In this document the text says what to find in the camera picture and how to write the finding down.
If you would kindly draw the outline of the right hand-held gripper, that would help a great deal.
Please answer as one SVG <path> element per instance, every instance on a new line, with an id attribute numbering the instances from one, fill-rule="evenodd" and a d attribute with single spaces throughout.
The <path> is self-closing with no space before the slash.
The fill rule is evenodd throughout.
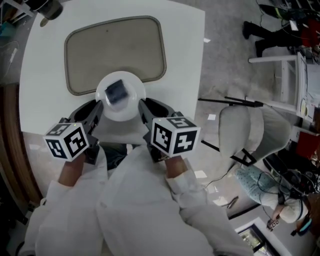
<path id="1" fill-rule="evenodd" d="M 152 98 L 140 99 L 138 111 L 148 129 L 143 139 L 153 162 L 195 150 L 201 128 L 191 118 Z"/>

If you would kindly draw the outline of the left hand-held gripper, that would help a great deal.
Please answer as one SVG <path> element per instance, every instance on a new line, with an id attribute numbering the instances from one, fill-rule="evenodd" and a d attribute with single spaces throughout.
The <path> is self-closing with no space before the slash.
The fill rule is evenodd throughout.
<path id="1" fill-rule="evenodd" d="M 91 100 L 74 110 L 68 118 L 61 118 L 44 135 L 51 156 L 72 162 L 85 155 L 85 162 L 94 165 L 99 153 L 98 139 L 93 136 L 104 111 L 101 100 Z"/>

